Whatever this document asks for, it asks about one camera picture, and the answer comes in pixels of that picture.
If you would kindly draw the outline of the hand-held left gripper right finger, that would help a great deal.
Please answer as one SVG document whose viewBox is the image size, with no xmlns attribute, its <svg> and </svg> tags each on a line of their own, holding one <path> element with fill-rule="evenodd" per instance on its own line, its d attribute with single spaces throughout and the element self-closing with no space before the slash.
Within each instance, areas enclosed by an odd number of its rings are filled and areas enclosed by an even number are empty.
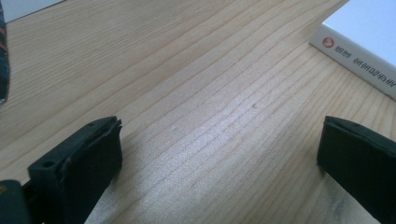
<svg viewBox="0 0 396 224">
<path fill-rule="evenodd" d="M 396 224 L 396 142 L 328 116 L 317 162 L 381 224 Z"/>
</svg>

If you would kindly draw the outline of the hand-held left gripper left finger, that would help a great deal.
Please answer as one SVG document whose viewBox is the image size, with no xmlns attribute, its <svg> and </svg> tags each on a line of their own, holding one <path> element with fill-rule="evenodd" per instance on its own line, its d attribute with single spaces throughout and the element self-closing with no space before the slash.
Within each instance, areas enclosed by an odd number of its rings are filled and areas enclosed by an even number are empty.
<svg viewBox="0 0 396 224">
<path fill-rule="evenodd" d="M 83 224 L 121 168 L 121 120 L 92 121 L 28 167 L 43 224 Z"/>
</svg>

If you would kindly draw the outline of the white book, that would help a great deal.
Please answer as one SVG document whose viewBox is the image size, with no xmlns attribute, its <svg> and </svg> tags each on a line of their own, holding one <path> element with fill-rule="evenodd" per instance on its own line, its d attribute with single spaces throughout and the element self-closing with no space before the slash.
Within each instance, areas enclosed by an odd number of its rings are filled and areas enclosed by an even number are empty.
<svg viewBox="0 0 396 224">
<path fill-rule="evenodd" d="M 348 0 L 310 44 L 396 101 L 396 0 Z"/>
</svg>

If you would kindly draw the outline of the dark patterned book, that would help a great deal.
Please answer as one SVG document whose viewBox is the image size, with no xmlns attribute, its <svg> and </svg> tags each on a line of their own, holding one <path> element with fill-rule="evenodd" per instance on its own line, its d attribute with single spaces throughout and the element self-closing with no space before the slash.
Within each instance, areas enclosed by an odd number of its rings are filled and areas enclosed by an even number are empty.
<svg viewBox="0 0 396 224">
<path fill-rule="evenodd" d="M 0 104 L 7 100 L 9 87 L 9 64 L 7 53 L 7 29 L 3 6 L 0 2 Z"/>
</svg>

